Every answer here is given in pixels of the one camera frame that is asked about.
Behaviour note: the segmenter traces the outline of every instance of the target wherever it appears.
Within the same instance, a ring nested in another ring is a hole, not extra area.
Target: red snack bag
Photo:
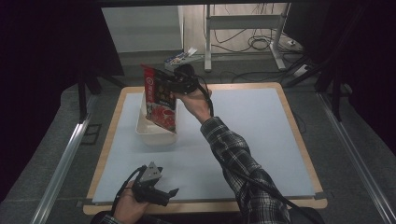
[[[164,72],[141,65],[144,68],[145,94],[146,94],[146,119],[158,126],[176,132],[176,98],[170,90],[163,85],[168,76]]]

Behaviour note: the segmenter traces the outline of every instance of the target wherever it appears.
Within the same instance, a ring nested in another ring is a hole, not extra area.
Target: gray floor
[[[142,53],[140,57],[122,55],[126,76],[117,78],[131,86],[141,85],[143,73],[139,64],[147,63],[162,68],[162,54],[169,55],[169,52],[157,52],[154,56],[150,54],[145,56]],[[209,83],[229,83],[235,74],[258,71],[271,73],[244,76],[236,79],[235,82],[279,81],[282,78],[282,74],[272,73],[277,71],[275,62],[271,55],[265,53],[244,56],[217,55],[214,57],[213,71],[209,74],[203,72],[203,62],[197,61],[193,65],[196,73],[203,75]],[[287,81],[291,78],[283,77],[283,80]],[[311,77],[284,91],[300,125],[302,137],[329,202],[328,206],[319,212],[326,223],[383,223],[346,148],[314,91],[315,81],[316,78]],[[92,218],[83,213],[81,204],[86,203],[84,200],[120,94],[120,88],[102,79],[100,82],[103,91],[99,95],[90,122],[93,129],[95,125],[100,125],[100,132],[96,140],[89,135],[82,139],[82,144],[78,147],[63,186],[49,213],[47,223],[89,223]],[[392,207],[396,207],[395,157],[356,114],[347,98],[342,99],[340,108],[342,123],[349,136],[359,149],[378,186],[384,191]],[[64,91],[62,105],[48,133],[7,198],[1,203],[1,223],[28,223],[32,220],[78,123],[78,115],[77,87],[73,86]]]

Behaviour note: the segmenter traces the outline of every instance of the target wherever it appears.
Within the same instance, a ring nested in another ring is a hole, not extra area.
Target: table
[[[254,83],[254,84],[216,84],[210,85],[212,90],[242,90],[242,89],[261,89],[261,88],[274,88],[279,96],[281,104],[285,110],[286,116],[288,118],[291,130],[296,139],[296,143],[300,149],[300,153],[303,157],[304,164],[309,173],[310,179],[312,181],[316,197],[310,199],[296,199],[292,200],[299,206],[309,206],[314,208],[325,208],[327,206],[327,199],[319,198],[320,194],[323,192],[322,186],[318,181],[318,176],[316,174],[315,168],[312,161],[308,155],[306,147],[304,145],[303,138],[301,137],[297,124],[291,113],[286,96],[278,83]],[[97,163],[95,174],[92,178],[92,183],[87,194],[87,201],[92,200],[93,195],[98,186],[101,175],[105,169],[107,157],[109,155],[109,150],[113,143],[115,131],[120,120],[120,114],[122,110],[123,103],[125,101],[127,93],[142,92],[143,87],[127,87],[122,89],[120,98],[118,100],[117,106],[115,108],[113,118],[110,123],[110,127],[107,132],[106,141],[104,143],[99,162]],[[111,205],[94,205],[85,204],[83,206],[83,211],[87,215],[94,215],[100,211],[110,210]],[[159,205],[151,205],[147,213],[148,214],[174,214],[174,213],[198,213],[198,212],[237,212],[239,208],[236,202],[216,202],[216,203],[169,203],[166,207]]]

